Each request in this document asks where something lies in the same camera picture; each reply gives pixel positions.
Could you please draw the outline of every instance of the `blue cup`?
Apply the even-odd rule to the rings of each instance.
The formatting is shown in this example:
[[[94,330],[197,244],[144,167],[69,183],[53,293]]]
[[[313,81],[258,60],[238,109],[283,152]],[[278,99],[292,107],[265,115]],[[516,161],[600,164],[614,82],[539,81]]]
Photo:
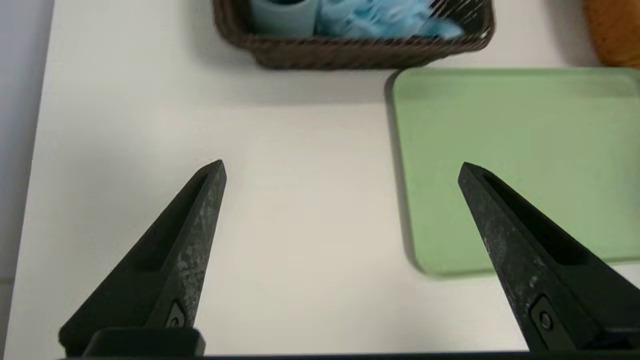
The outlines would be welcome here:
[[[314,36],[319,0],[251,0],[258,34],[288,38]]]

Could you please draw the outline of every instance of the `wicker basket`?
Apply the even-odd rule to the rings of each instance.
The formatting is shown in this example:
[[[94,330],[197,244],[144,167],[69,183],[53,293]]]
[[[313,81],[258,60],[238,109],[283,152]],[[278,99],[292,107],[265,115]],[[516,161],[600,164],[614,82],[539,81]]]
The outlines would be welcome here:
[[[495,30],[492,0],[436,0],[435,14],[461,24],[465,36],[455,40],[419,38],[344,40],[330,37],[285,39],[257,35],[249,0],[212,0],[222,37],[249,50],[258,64],[271,69],[406,69],[449,55],[484,49]]]

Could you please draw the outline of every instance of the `table surface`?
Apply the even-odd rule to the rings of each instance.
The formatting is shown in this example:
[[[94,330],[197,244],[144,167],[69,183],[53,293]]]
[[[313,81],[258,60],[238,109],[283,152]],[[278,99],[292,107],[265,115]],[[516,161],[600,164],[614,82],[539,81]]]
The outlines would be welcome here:
[[[578,0],[495,7],[489,48],[434,66],[597,63]],[[496,277],[434,279],[407,258],[390,75],[259,69],[208,1],[56,2],[5,359],[63,356],[60,326],[219,158],[207,354],[525,349]]]

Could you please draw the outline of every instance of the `blue cloth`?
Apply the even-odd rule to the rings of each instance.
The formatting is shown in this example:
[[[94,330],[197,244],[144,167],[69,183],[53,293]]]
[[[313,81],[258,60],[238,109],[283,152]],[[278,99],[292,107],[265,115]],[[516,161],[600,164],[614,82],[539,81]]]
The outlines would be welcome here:
[[[321,0],[320,34],[342,38],[440,37],[464,35],[454,21],[433,17],[433,0]]]

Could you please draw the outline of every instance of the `light green plastic tray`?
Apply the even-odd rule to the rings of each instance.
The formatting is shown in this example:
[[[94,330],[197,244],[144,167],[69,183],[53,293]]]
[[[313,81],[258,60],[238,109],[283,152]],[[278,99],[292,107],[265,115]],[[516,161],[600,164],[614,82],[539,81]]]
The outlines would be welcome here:
[[[492,270],[458,188],[491,170],[608,262],[640,259],[640,81],[629,69],[428,70],[393,88],[415,260]]]

